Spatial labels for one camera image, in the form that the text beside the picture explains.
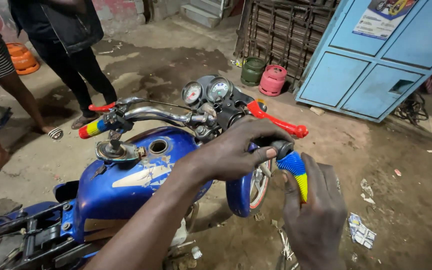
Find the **blue door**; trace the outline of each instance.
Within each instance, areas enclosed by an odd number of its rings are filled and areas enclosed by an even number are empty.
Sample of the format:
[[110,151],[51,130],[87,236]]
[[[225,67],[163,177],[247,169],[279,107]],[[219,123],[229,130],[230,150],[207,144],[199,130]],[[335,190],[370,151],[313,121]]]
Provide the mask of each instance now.
[[432,74],[432,0],[342,0],[296,101],[375,122]]

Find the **metal grate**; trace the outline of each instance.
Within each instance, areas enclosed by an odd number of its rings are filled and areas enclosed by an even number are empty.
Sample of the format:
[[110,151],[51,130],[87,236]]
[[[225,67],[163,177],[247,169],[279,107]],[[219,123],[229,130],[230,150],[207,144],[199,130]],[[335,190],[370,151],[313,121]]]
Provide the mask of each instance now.
[[303,75],[340,0],[250,0],[235,54],[281,65],[293,78]]

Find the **red brake lever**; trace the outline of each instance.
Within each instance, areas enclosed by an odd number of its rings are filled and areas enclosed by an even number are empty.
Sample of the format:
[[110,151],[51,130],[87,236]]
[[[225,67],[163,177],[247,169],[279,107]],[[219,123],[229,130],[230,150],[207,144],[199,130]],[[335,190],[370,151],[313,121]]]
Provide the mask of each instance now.
[[306,137],[306,135],[308,135],[308,133],[309,133],[306,126],[292,125],[290,123],[286,123],[284,121],[279,120],[278,118],[275,118],[275,117],[265,113],[259,107],[258,101],[255,101],[255,100],[251,101],[248,103],[248,105],[246,107],[251,112],[251,114],[253,114],[256,118],[259,118],[259,119],[267,118],[267,119],[271,120],[271,122],[273,122],[274,124],[278,125],[279,127],[284,129],[285,131],[289,132],[289,134],[296,135],[296,137],[298,137],[300,139]]
[[102,112],[102,113],[107,113],[110,111],[110,109],[112,109],[114,107],[114,105],[116,104],[116,102],[110,103],[106,106],[101,106],[101,107],[96,107],[93,104],[89,105],[89,110],[93,111],[93,112]]

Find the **wheel rim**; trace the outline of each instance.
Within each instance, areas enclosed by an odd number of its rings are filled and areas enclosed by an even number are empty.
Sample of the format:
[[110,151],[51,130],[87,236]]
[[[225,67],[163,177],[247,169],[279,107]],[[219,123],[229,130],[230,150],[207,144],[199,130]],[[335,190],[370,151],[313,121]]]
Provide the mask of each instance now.
[[[269,169],[271,161],[268,160],[264,165]],[[266,194],[266,188],[268,185],[268,177],[264,175],[263,171],[258,167],[252,172],[251,177],[251,188],[249,189],[249,207],[256,208],[264,195]]]

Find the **dirt floor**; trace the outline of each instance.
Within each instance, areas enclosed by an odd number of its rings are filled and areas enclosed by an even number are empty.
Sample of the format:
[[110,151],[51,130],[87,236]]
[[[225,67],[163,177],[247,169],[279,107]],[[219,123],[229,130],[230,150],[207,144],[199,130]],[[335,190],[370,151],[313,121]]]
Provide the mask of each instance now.
[[[101,41],[94,50],[120,97],[136,95],[181,104],[181,88],[203,75],[219,73],[241,86],[241,70],[229,61],[238,23],[237,19],[225,20],[208,30],[174,17],[113,36],[111,42]],[[120,42],[120,49],[115,48]],[[27,206],[53,200],[50,191],[59,183],[57,179],[77,180],[95,159],[94,143],[105,135],[81,140],[70,129],[79,116],[77,103],[47,66],[22,79],[44,108],[47,120],[65,132],[60,141],[32,132],[28,115],[0,88],[0,105],[15,111],[0,131],[4,146],[13,153],[0,174],[0,198]],[[263,97],[255,89],[243,90]],[[95,104],[103,104],[101,95],[92,94]],[[373,249],[367,249],[352,243],[349,231],[344,230],[340,253],[347,268],[432,269],[432,153],[427,151],[432,150],[432,138],[329,112],[318,116],[295,104],[288,93],[265,100],[270,114],[308,127],[309,135],[298,140],[295,149],[334,165],[349,211],[360,215],[377,234]],[[161,125],[158,121],[139,122],[124,137]],[[374,210],[361,197],[362,179],[374,191]],[[283,224],[282,187],[280,182],[270,182],[261,209],[265,219],[256,221],[229,215],[224,183],[216,183],[201,199],[198,232],[189,237],[203,253],[196,269],[275,269],[282,244],[271,220]],[[224,220],[224,226],[216,226]],[[353,254],[356,262],[351,260]]]

